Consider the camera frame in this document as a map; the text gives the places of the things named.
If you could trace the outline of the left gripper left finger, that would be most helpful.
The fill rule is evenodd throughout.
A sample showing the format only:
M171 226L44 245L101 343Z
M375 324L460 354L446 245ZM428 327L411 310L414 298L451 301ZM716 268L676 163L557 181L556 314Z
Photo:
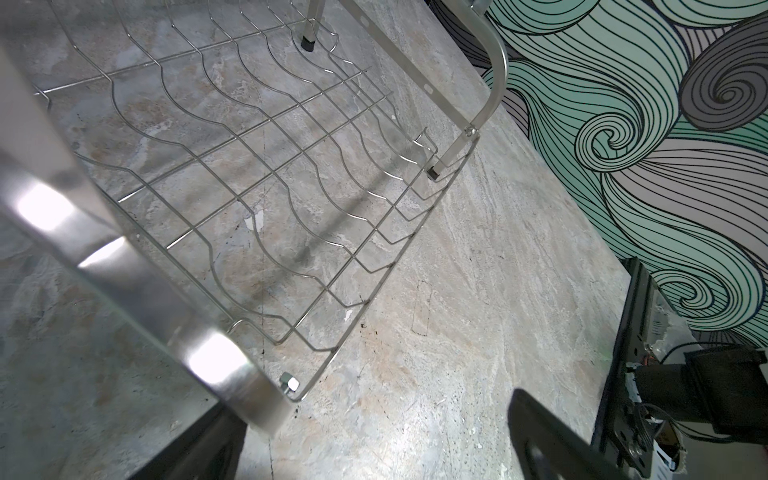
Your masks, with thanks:
M247 424L216 404L130 479L234 479Z

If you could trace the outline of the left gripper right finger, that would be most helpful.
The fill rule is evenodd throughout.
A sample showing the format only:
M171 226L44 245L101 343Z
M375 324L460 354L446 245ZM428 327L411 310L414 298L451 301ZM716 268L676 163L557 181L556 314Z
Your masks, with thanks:
M525 479L624 479L598 452L522 388L508 407L511 443Z

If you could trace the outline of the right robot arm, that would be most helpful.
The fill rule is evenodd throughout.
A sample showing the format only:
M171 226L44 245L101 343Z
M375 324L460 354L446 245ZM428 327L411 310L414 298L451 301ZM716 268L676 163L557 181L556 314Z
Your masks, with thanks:
M730 442L765 445L766 351L717 345L683 357L634 370L640 404L675 421L708 423Z

